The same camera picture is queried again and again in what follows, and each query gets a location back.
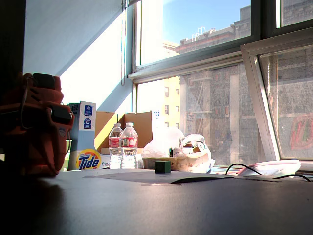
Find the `glass pane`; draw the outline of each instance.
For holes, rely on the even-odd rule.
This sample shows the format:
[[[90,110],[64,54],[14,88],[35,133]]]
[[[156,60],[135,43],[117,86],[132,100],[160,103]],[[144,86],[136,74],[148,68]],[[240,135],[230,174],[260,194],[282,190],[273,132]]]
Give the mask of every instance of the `glass pane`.
[[[141,62],[251,35],[250,0],[143,0]]]
[[[280,0],[281,26],[313,19],[312,0]]]
[[[179,94],[165,97],[164,87]],[[138,111],[149,110],[160,110],[159,126],[203,135],[217,165],[258,162],[258,127],[243,63],[140,84]]]
[[[283,158],[313,158],[313,47],[261,56],[262,74]]]

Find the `green block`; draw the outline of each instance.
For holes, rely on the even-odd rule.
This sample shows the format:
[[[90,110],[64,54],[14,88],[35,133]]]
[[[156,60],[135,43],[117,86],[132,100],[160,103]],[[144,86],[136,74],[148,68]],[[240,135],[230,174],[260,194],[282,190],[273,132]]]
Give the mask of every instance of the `green block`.
[[[156,161],[156,174],[171,173],[171,161]]]

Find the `plastic water bottle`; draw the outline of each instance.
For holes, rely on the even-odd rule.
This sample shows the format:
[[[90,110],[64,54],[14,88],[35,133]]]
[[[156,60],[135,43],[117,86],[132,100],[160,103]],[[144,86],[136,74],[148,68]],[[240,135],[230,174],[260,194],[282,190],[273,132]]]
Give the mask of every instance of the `plastic water bottle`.
[[[132,122],[126,123],[126,128],[122,133],[123,140],[123,158],[122,158],[122,169],[136,169],[136,153],[138,147],[138,134],[133,128]]]
[[[122,132],[121,124],[116,123],[109,134],[110,169],[121,168],[121,160],[123,157]]]

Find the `table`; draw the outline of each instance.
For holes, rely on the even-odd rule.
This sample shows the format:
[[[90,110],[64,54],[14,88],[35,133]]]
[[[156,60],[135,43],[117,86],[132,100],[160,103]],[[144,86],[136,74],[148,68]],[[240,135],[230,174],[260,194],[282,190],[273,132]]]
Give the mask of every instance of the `table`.
[[[190,177],[196,182],[170,184]],[[313,231],[313,184],[301,179],[103,169],[1,183],[2,230],[13,234]]]

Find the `cable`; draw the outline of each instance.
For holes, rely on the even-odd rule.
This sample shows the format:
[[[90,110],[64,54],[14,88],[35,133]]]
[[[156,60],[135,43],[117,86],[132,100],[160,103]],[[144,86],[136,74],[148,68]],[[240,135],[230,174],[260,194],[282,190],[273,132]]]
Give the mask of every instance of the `cable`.
[[[283,176],[276,177],[276,178],[274,178],[274,179],[282,179],[282,178],[286,178],[286,177],[290,177],[290,176],[302,177],[303,179],[306,179],[307,181],[312,182],[311,180],[309,180],[308,177],[306,177],[306,176],[304,176],[304,175],[299,175],[299,174],[283,175]]]
[[[24,124],[23,124],[23,119],[22,119],[22,118],[23,118],[24,105],[25,105],[25,103],[26,103],[27,94],[28,94],[28,80],[29,80],[30,78],[32,78],[32,77],[27,77],[27,78],[26,78],[26,88],[25,88],[24,95],[23,95],[23,99],[22,99],[22,102],[21,102],[20,108],[19,108],[19,112],[20,112],[20,124],[21,124],[21,127],[22,127],[23,129],[31,129],[31,128],[33,128],[32,126],[31,126],[31,127],[26,127],[26,126],[24,126]]]
[[[125,85],[125,64],[126,64],[126,24],[127,24],[127,1],[125,0],[125,6],[124,6],[124,0],[122,0],[122,32],[121,32],[121,85]],[[123,63],[123,25],[124,25],[124,63]]]
[[[68,133],[67,133],[67,139],[70,140],[70,130],[69,130]],[[69,152],[69,149],[70,149],[71,145],[72,145],[72,144],[71,144],[71,142],[69,141],[69,143],[68,143],[68,148],[67,148],[67,153]]]
[[[254,171],[254,172],[257,173],[257,174],[262,175],[261,173],[257,172],[256,170],[250,168],[249,166],[246,166],[246,165],[244,165],[244,164],[241,164],[241,163],[234,163],[234,164],[230,165],[229,168],[227,169],[225,175],[227,175],[228,171],[229,171],[229,170],[231,169],[231,167],[234,166],[234,165],[242,165],[242,166],[244,166],[245,168],[247,168],[247,169],[249,169],[249,170],[252,170],[252,171]]]

